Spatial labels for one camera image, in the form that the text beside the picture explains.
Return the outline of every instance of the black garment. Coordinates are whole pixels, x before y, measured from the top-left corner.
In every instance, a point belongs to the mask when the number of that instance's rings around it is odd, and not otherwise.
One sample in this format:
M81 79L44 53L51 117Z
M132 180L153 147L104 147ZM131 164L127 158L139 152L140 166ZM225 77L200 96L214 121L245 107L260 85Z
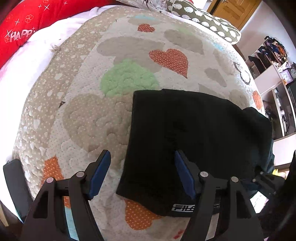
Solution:
M264 65L261 63L260 59L257 57L248 56L249 60L254 62L257 69L259 70L260 74L262 74L265 71Z
M269 66L271 66L271 63L269 62L267 56L265 55L265 53L258 53L257 54L258 57L261 59L262 63L264 64L265 68L268 68Z
M166 90L135 91L131 133L123 174L116 193L152 212L174 212L174 204L194 205L184 191L174 151L181 149L200 170L216 178L252 178L259 165L267 170L272 128L252 107L204 93Z

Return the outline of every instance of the blue gripper pad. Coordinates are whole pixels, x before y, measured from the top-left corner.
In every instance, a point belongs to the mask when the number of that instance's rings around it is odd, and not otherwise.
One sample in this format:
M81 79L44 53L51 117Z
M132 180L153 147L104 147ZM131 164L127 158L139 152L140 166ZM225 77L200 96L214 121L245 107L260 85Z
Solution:
M177 168L177 172L181 179L185 193L194 199L196 196L194 190L194 179L178 151L175 151L175 166Z
M100 165L97 167L92 179L90 180L90 188L88 193L89 200L92 200L94 196L99 194L109 166L111 164L111 154L106 151L103 156Z

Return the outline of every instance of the orange polka dot heart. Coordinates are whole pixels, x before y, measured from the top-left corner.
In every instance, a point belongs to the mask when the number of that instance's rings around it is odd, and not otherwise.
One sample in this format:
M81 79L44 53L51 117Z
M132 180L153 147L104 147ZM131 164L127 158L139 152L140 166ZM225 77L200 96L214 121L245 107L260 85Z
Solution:
M161 50L152 50L149 52L150 58L187 79L188 60L185 54L177 49L168 49L166 52Z
M126 199L125 202L126 222L134 230L147 229L153 220L162 218L135 201Z
M146 33L152 33L155 31L155 28L151 27L147 23L142 23L138 26L138 31L139 32L146 32Z
M64 179L61 168L59 167L58 159L56 156L54 156L44 162L43 177L42 177L42 181L41 181L41 186L43 185L45 180L49 177L54 177L57 181ZM71 208L70 198L68 196L64 197L64 204L67 208Z
M253 100L255 102L257 109L261 109L263 106L263 102L260 94L257 91L253 92Z

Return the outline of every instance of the screw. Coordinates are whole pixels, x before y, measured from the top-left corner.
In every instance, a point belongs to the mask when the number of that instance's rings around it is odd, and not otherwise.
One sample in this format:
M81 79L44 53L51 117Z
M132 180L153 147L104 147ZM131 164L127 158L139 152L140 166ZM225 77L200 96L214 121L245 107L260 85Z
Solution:
M231 177L231 181L233 181L234 183L237 183L239 179L237 177Z
M47 183L52 183L54 181L54 178L53 177L49 177L46 179L46 182Z
M209 174L208 174L207 172L200 172L200 175L201 175L202 177L207 177Z
M77 177L83 177L83 176L84 176L84 172L77 172L77 173L76 173L76 176L77 176Z

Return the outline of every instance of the wooden door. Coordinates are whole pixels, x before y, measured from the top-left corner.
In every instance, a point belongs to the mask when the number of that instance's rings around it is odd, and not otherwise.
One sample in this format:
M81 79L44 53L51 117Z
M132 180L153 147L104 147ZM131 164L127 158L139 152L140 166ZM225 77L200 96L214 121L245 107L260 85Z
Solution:
M260 2L261 0L221 0L213 15L228 20L241 30Z

